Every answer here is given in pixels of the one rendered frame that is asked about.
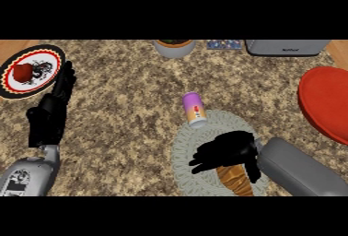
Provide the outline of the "grey plant pot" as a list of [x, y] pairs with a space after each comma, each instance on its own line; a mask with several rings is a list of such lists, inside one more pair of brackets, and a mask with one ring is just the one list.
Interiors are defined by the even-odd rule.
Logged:
[[160, 56], [166, 58], [182, 58], [191, 53], [196, 41], [187, 40], [182, 43], [169, 44], [160, 40], [153, 40], [153, 46]]

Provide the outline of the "brown croissant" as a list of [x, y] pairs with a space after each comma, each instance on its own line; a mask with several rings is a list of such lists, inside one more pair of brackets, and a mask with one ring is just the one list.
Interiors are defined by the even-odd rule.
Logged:
[[237, 196], [252, 196], [252, 185], [241, 165], [216, 167], [216, 177]]

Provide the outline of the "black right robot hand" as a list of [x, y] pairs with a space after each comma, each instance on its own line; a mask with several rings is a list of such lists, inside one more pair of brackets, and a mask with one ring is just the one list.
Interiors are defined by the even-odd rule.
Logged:
[[188, 161], [188, 165], [193, 166], [191, 173], [243, 164], [249, 180], [256, 183], [261, 171], [256, 167], [258, 150], [253, 141], [253, 135], [246, 131], [233, 131], [216, 136], [197, 147]]

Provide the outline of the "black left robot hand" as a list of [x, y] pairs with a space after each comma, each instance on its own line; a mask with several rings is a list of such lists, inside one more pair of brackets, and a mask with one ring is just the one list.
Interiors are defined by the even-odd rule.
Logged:
[[72, 62], [66, 61], [57, 73], [51, 92], [42, 95], [38, 105], [26, 110], [29, 122], [28, 146], [31, 148], [60, 143], [66, 121], [66, 107], [75, 82], [76, 76]]

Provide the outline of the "purple and orange can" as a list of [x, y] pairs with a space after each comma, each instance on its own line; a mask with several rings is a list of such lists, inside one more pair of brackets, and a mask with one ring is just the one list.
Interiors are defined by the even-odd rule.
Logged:
[[188, 126], [199, 129], [206, 125], [207, 119], [200, 101], [200, 95], [196, 92], [187, 92], [182, 95], [182, 108]]

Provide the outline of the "red apple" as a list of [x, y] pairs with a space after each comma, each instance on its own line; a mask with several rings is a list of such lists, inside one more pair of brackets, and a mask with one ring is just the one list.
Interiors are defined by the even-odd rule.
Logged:
[[25, 83], [31, 80], [32, 78], [32, 65], [31, 64], [22, 64], [16, 65], [13, 67], [13, 79]]

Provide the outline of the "dark patterned box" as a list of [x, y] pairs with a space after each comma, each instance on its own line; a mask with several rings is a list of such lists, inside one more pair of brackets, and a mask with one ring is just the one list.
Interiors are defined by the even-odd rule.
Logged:
[[241, 42], [240, 40], [207, 40], [206, 49], [207, 50], [240, 50]]

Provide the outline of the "red bowl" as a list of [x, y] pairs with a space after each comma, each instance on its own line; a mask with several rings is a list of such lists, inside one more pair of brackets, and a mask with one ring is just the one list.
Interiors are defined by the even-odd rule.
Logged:
[[348, 146], [348, 71], [311, 68], [299, 80], [297, 104], [312, 127]]

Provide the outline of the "grey appliance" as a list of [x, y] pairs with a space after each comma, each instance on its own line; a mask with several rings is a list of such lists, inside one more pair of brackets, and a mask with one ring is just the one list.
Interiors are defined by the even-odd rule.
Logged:
[[328, 40], [244, 40], [246, 50], [253, 56], [315, 56]]

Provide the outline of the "patterned black-rimmed plate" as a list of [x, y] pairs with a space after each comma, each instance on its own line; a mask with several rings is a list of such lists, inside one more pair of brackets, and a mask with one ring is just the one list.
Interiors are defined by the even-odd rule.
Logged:
[[[17, 52], [0, 65], [0, 98], [20, 100], [41, 93], [54, 83], [64, 63], [63, 50], [50, 44], [31, 46]], [[13, 67], [32, 65], [32, 78], [20, 83], [13, 79]]]

